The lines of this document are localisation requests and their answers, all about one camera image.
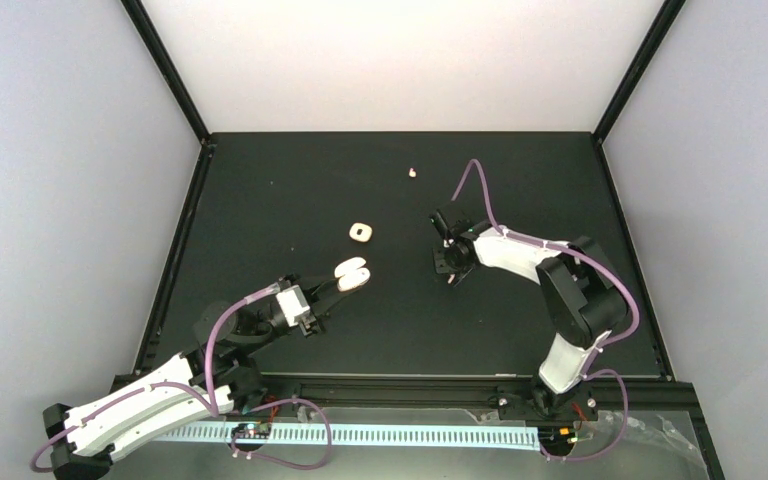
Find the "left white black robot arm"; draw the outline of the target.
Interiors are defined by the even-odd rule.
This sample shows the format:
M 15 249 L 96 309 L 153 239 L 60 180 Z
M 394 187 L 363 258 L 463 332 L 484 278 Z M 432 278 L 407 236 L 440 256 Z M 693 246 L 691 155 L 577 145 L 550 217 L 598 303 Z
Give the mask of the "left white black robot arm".
M 253 353 L 295 331 L 323 332 L 330 310 L 369 279 L 367 268 L 321 278 L 289 275 L 229 304 L 207 323 L 195 349 L 96 401 L 48 407 L 48 440 L 32 456 L 31 470 L 99 479 L 133 450 L 180 426 L 254 411 L 267 389 Z

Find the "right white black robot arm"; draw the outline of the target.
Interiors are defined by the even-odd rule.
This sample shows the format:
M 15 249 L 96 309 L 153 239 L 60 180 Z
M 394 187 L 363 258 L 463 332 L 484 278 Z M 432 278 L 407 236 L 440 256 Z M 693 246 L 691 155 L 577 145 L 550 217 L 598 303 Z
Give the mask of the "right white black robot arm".
M 529 401 L 538 416 L 558 417 L 616 326 L 635 310 L 601 248 L 588 237 L 549 241 L 488 220 L 476 222 L 454 203 L 435 210 L 429 220 L 442 241 L 433 252 L 434 268 L 449 284 L 487 267 L 540 287 L 555 334 Z

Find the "cream earbud charging case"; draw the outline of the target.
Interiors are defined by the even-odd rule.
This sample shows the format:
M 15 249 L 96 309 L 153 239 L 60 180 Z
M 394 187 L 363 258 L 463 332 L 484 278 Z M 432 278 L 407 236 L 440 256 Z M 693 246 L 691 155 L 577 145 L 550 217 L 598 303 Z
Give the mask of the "cream earbud charging case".
M 371 278 L 366 264 L 363 257 L 353 257 L 338 264 L 334 269 L 338 291 L 349 292 L 365 285 Z

